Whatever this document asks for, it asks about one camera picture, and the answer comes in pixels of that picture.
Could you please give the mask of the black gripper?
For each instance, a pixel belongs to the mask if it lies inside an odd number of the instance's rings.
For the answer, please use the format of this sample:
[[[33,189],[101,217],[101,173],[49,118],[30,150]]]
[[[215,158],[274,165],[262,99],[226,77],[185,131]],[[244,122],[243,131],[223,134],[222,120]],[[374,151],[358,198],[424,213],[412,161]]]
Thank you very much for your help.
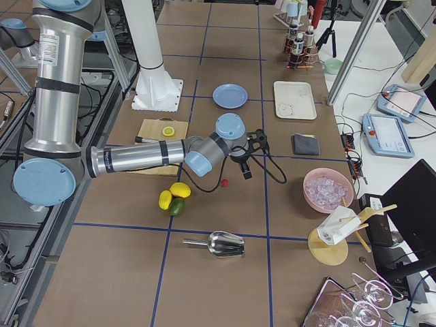
[[[234,146],[230,153],[232,161],[239,163],[241,172],[245,180],[252,177],[251,169],[246,162],[257,151],[262,151],[263,154],[269,156],[268,138],[263,129],[256,129],[248,132],[246,135],[246,143],[242,146]]]

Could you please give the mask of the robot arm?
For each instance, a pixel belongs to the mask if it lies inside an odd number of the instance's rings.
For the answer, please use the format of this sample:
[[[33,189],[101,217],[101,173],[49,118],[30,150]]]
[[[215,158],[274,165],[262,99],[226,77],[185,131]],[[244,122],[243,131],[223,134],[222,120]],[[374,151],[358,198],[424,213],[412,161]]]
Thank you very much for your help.
[[[87,40],[106,32],[103,1],[34,1],[33,19],[40,28],[35,79],[33,134],[24,145],[12,187],[30,204],[56,206],[69,199],[85,176],[176,166],[188,176],[204,176],[231,159],[251,176],[248,160],[269,152],[261,129],[246,130],[234,113],[221,115],[214,131],[203,138],[157,140],[130,146],[107,146],[103,130],[112,127],[107,115],[80,146],[76,123],[80,78]]]

